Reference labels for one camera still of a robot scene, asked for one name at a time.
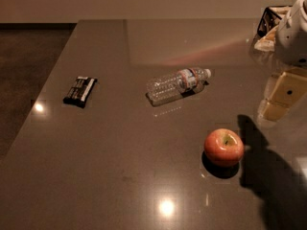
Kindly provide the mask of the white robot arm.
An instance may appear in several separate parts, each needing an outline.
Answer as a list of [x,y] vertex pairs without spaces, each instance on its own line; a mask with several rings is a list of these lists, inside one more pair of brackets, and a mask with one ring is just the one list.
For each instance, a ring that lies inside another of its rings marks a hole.
[[307,92],[306,0],[292,6],[268,7],[257,29],[254,49],[272,67],[258,114],[276,122]]

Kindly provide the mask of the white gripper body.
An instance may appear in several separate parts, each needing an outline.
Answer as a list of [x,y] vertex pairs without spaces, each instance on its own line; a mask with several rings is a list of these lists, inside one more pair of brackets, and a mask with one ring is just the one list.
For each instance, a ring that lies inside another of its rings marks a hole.
[[276,32],[275,53],[286,64],[307,66],[307,26],[280,24]]

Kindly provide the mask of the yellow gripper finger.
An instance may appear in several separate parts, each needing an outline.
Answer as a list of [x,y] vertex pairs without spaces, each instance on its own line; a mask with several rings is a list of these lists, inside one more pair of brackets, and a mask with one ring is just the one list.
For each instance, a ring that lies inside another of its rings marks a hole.
[[307,92],[307,70],[292,68],[284,71],[276,81],[270,95],[274,104],[290,107]]
[[260,103],[260,116],[263,119],[276,122],[280,120],[287,112],[288,108],[279,104],[270,103],[267,100],[263,100]]

